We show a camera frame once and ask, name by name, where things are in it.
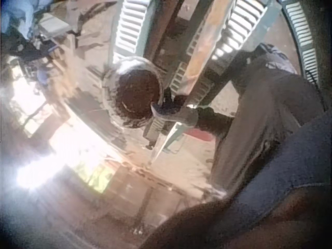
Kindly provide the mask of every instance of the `blue object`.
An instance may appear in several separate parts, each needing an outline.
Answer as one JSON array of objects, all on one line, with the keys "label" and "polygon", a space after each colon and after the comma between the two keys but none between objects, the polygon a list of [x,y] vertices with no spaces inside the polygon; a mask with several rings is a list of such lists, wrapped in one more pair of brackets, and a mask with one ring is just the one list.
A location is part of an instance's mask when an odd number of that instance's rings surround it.
[{"label": "blue object", "polygon": [[1,7],[1,33],[7,33],[11,19],[20,20],[18,31],[25,39],[33,23],[34,13],[49,6],[53,0],[7,0]]},{"label": "blue object", "polygon": [[47,69],[44,66],[37,69],[37,79],[43,86],[47,86]]},{"label": "blue object", "polygon": [[293,190],[331,185],[332,111],[303,126],[235,197],[207,233],[212,247],[257,225]]}]

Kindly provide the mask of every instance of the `leg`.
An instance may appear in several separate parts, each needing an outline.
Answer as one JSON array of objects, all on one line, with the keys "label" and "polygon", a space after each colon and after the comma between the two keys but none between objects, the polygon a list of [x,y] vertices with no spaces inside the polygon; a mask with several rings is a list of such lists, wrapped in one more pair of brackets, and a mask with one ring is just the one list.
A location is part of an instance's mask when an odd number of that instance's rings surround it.
[{"label": "leg", "polygon": [[300,126],[323,112],[319,96],[300,76],[285,70],[252,71],[230,130],[216,148],[211,184],[233,196]]}]

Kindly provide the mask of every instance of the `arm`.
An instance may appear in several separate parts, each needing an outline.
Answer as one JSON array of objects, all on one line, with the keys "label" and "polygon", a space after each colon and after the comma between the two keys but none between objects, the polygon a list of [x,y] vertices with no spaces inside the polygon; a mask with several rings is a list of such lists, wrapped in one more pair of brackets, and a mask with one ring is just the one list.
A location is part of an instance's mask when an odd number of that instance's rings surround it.
[{"label": "arm", "polygon": [[197,108],[198,122],[195,128],[215,136],[227,133],[234,118],[215,113],[212,108]]}]

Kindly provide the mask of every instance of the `red object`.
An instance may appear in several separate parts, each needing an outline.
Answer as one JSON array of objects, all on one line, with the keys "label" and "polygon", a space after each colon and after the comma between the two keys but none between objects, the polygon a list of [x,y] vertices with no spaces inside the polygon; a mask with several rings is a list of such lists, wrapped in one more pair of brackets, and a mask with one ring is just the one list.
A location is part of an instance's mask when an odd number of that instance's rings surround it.
[{"label": "red object", "polygon": [[189,136],[193,136],[199,140],[203,140],[205,142],[210,142],[214,139],[214,136],[206,131],[201,131],[199,129],[189,129],[185,132],[185,134]]}]

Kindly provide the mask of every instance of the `gloved hand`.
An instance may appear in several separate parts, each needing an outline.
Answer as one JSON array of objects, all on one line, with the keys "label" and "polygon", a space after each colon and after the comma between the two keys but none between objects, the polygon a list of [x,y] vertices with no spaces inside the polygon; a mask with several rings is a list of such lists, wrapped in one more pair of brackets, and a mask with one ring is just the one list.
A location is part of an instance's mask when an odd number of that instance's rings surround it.
[{"label": "gloved hand", "polygon": [[185,96],[176,96],[172,100],[171,89],[166,88],[162,106],[151,103],[151,110],[154,117],[172,122],[180,122],[183,125],[193,128],[198,121],[197,110],[183,106]]}]

